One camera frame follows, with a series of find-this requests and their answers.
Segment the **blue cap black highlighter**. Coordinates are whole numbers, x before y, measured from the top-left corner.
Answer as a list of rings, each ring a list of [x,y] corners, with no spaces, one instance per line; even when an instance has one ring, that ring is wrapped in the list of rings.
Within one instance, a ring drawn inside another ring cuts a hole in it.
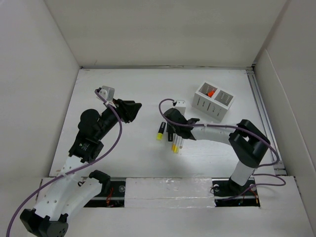
[[[173,135],[174,135],[174,131],[173,128],[168,124],[167,125],[167,135],[168,135],[168,142],[173,142]]]

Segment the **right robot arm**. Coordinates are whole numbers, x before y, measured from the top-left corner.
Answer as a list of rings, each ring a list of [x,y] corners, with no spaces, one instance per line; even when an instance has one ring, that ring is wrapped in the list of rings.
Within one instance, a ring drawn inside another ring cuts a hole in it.
[[[259,167],[270,146],[268,138],[249,120],[243,119],[236,125],[198,124],[198,118],[185,119],[176,108],[163,113],[172,131],[183,139],[206,140],[232,147],[238,163],[234,172],[223,184],[214,184],[217,197],[240,195],[250,186],[248,180]]]

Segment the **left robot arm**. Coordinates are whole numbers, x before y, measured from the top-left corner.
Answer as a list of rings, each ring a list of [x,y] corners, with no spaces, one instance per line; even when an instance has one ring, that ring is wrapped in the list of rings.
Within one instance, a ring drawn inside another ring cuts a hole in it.
[[[37,237],[63,237],[69,221],[93,197],[110,191],[111,178],[102,171],[92,171],[82,184],[81,178],[97,160],[104,136],[116,124],[134,121],[141,107],[141,103],[117,99],[101,114],[95,109],[81,114],[78,134],[56,180],[32,209],[24,209],[20,215],[28,232]]]

